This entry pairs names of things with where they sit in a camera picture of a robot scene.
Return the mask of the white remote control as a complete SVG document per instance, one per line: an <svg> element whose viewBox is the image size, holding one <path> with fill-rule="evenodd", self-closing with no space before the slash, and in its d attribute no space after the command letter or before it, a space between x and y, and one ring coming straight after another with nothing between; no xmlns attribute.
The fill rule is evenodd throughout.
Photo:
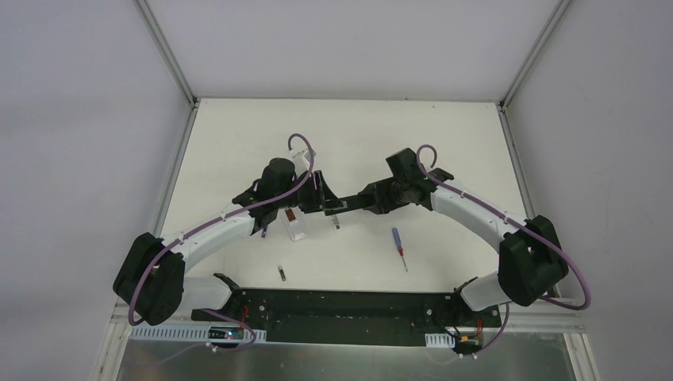
<svg viewBox="0 0 673 381"><path fill-rule="evenodd" d="M297 242L306 237L303 213L298 207L285 208L280 215L291 241Z"/></svg>

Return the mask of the black remote control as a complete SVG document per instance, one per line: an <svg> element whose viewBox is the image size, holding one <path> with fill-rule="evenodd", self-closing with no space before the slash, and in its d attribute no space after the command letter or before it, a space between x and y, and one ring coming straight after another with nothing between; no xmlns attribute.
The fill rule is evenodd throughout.
<svg viewBox="0 0 673 381"><path fill-rule="evenodd" d="M371 205L366 195L352 195L345 198L326 199L323 203L323 213L326 216L362 210Z"/></svg>

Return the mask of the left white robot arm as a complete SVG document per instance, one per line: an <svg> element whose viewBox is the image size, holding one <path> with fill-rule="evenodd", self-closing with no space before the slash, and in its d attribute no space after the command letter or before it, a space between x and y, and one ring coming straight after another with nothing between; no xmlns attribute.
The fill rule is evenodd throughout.
<svg viewBox="0 0 673 381"><path fill-rule="evenodd" d="M236 319L242 300L231 286L188 272L227 244L269 226L282 210L323 211L313 161L310 150L291 159L274 158L252 186L204 222L165 237L138 236L113 281L113 292L129 304L129 315L158 325L177 311L206 308L223 321Z"/></svg>

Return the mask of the blue red screwdriver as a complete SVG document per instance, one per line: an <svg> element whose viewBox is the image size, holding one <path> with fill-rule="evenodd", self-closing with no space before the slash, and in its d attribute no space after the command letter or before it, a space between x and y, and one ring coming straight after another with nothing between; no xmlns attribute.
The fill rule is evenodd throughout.
<svg viewBox="0 0 673 381"><path fill-rule="evenodd" d="M398 229L396 227L394 227L391 230L391 232L392 232L392 236L393 236L393 239L394 239L394 244L395 244L396 250L397 250L398 254L400 255L400 257L402 259L402 263L403 263L405 272L408 272L409 270L408 270L408 266L407 266L406 259L405 259L404 248L403 248L403 245L402 245L402 239L401 239L400 232L398 231Z"/></svg>

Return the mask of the black battery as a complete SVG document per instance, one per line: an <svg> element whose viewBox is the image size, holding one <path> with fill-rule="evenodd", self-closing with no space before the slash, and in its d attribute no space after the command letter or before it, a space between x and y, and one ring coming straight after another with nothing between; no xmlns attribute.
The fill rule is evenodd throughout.
<svg viewBox="0 0 673 381"><path fill-rule="evenodd" d="M280 277L281 277L281 280L282 280L283 282L286 282L286 281L287 281L287 277L286 277L286 274L285 274L285 271L284 271L283 267L282 267L282 266L278 266L278 270L279 270L279 275L280 275Z"/></svg>

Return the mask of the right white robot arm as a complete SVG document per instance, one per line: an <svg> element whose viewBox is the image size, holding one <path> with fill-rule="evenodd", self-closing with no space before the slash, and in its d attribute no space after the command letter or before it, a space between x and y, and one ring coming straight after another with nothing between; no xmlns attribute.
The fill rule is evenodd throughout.
<svg viewBox="0 0 673 381"><path fill-rule="evenodd" d="M368 199L367 211L388 214L411 204L422 206L459 222L498 254L496 272L456 290L450 312L457 323L470 325L484 309L502 303L530 306L568 274L556 231L546 217L525 219L497 210L445 170L421 169L410 148L388 156L386 162L391 176L360 192Z"/></svg>

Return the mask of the white battery cover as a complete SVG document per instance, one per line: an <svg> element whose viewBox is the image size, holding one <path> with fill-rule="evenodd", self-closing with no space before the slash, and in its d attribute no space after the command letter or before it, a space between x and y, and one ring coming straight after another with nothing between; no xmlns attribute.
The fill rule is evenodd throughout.
<svg viewBox="0 0 673 381"><path fill-rule="evenodd" d="M331 217L331 222L333 224L334 229L336 229L336 230L340 229L340 222L339 222L339 219L336 215L333 215Z"/></svg>

